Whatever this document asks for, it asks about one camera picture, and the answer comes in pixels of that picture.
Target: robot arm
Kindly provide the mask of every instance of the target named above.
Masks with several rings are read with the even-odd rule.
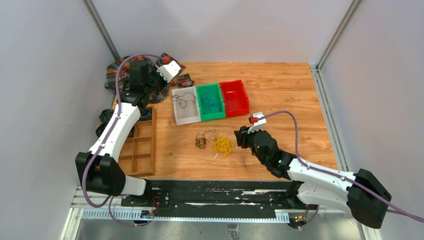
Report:
[[[257,112],[252,118],[263,116],[262,112]],[[345,180],[355,180],[390,201],[392,196],[371,172],[364,169],[360,169],[358,173],[339,171],[303,160],[305,166],[295,154],[278,148],[277,141],[267,131],[262,130],[265,124],[266,119],[261,119],[251,127],[242,126],[240,130],[234,131],[234,134],[237,145],[244,149],[250,148],[252,155],[256,156],[271,174],[292,180],[291,187],[285,193],[285,199],[281,201],[288,202],[294,208],[301,204],[327,206],[351,213],[356,220],[368,227],[381,227],[388,206]]]
[[[120,94],[122,99],[120,108],[115,108],[111,121],[89,151],[80,152],[75,158],[82,185],[87,163],[93,157],[93,153],[101,148],[88,170],[87,191],[109,196],[133,195],[137,196],[141,203],[151,199],[150,182],[126,176],[118,165],[119,155],[128,134],[141,116],[140,109],[146,108],[150,96],[160,92],[180,69],[175,61],[158,68],[146,60],[131,63],[129,78],[125,79]]]

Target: gray wall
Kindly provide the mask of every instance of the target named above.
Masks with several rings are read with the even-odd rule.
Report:
[[[322,73],[354,170],[372,171],[392,203],[424,216],[424,1],[365,0]],[[388,213],[384,240],[423,239]]]
[[[351,0],[93,0],[122,56],[316,64]]]
[[[0,7],[0,239],[58,239],[112,60],[81,0]]]

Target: plaid cloth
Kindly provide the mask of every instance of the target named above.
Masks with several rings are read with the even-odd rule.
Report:
[[[107,66],[106,78],[105,78],[105,82],[104,82],[104,87],[106,89],[115,89],[115,77],[117,75],[118,68],[121,65],[121,63],[125,59],[127,59],[128,57],[129,56],[122,57],[118,61]],[[174,60],[181,67],[181,70],[179,71],[178,74],[181,74],[184,71],[184,69],[186,69],[186,66],[182,65],[181,63],[176,61],[173,57],[171,57],[170,55],[168,55],[165,52],[161,55],[161,57],[168,57],[170,59],[170,61]],[[130,69],[131,62],[132,61],[139,61],[139,60],[148,60],[150,64],[153,64],[153,62],[148,57],[144,57],[144,56],[137,56],[137,57],[134,57],[134,59],[126,62],[124,64],[124,66],[122,67],[122,71],[119,73],[119,82],[118,83],[119,83],[120,89],[122,89],[122,87],[124,85],[124,79],[126,77],[129,77],[128,71]],[[164,64],[166,64],[166,63],[164,63],[161,59],[156,61],[156,65],[159,66],[159,67],[164,65]],[[187,88],[187,87],[193,86],[194,83],[195,82],[190,78],[189,74],[184,74],[184,75],[181,75],[181,76],[177,75],[158,94],[156,94],[156,93],[152,94],[150,96],[150,102],[153,103],[153,104],[156,104],[156,103],[160,103],[163,100],[165,100],[169,95],[171,87]]]

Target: white bin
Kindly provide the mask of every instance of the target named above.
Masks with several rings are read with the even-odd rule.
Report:
[[[183,100],[180,105],[175,101],[176,98],[172,97],[173,112],[177,125],[192,124],[201,121],[198,95],[195,86],[173,89],[172,96],[179,96],[179,98]]]

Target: wooden tabletop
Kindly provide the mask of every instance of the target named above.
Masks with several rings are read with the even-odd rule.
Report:
[[[265,115],[279,110],[292,112],[299,126],[299,152],[302,158],[337,169],[329,134],[309,65],[307,63],[184,62],[185,73],[194,85],[241,79],[249,98],[250,114]],[[277,180],[249,149],[237,147],[234,130],[250,126],[242,115],[205,122],[176,125],[172,98],[156,107],[156,169],[149,178],[203,180]],[[198,133],[217,130],[234,143],[228,157],[216,158],[213,143],[205,149],[195,146]],[[295,131],[287,114],[267,118],[264,128],[277,140],[280,149],[295,153]]]

